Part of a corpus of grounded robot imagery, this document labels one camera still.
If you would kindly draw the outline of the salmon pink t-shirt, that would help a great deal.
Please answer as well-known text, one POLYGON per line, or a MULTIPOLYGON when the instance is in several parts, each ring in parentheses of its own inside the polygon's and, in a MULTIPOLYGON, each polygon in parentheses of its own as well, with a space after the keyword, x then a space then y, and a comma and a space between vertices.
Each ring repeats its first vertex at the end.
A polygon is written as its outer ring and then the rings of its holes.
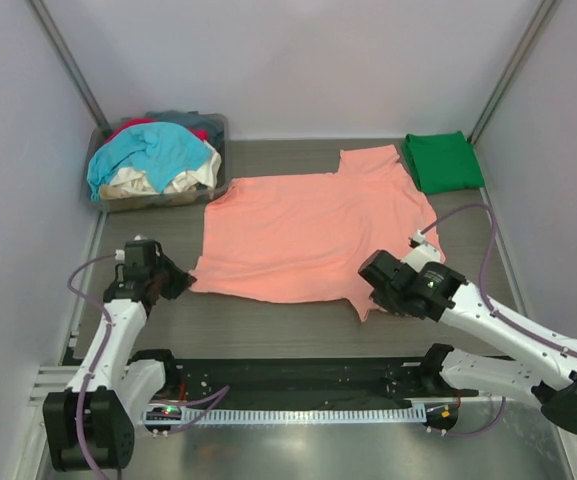
POLYGON ((236 178, 204 213, 195 293, 376 306, 359 275, 377 250, 406 256, 437 215, 392 145, 343 150, 334 173, 236 178))

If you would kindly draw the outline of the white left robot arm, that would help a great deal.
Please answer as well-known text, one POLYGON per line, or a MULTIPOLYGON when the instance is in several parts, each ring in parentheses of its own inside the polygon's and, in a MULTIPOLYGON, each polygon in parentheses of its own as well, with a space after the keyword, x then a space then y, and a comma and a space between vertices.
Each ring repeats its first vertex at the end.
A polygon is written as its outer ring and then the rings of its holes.
POLYGON ((136 352, 134 343, 161 298, 174 300, 195 281, 161 244, 136 238, 115 254, 115 277, 100 300, 80 298, 101 312, 84 360, 61 391, 47 394, 42 414, 55 470, 121 470, 129 464, 141 416, 155 397, 172 398, 182 384, 168 349, 136 352))

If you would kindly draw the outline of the clear plastic bin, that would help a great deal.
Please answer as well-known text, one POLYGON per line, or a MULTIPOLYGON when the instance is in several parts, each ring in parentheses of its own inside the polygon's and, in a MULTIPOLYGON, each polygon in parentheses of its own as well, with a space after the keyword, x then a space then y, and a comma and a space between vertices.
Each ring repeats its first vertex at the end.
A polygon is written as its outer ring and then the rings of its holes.
POLYGON ((170 194, 154 194, 147 196, 100 198, 99 201, 91 199, 92 190, 87 182, 87 172, 90 159, 102 146, 105 140, 104 129, 95 128, 90 136, 89 145, 83 165, 81 177, 80 197, 91 208, 105 213, 117 213, 127 211, 146 210, 152 208, 178 207, 192 204, 207 204, 223 196, 229 188, 232 180, 232 157, 230 148, 230 132, 228 120, 221 114, 198 113, 200 117, 217 122, 224 128, 224 140, 218 149, 221 155, 221 165, 217 173, 217 183, 214 189, 197 186, 194 189, 170 194))

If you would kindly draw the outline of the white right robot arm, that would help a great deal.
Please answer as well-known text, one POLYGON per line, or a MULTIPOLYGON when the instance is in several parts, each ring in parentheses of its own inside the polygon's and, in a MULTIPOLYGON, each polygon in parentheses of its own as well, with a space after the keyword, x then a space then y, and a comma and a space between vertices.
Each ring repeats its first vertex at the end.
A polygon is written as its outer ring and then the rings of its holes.
POLYGON ((426 393, 439 396, 450 388, 491 393, 535 407, 577 435, 577 339, 485 296, 464 275, 439 263, 427 245, 402 260, 378 250, 359 274, 372 287, 372 300, 387 312, 462 330, 504 356, 481 357, 435 344, 418 372, 426 393))

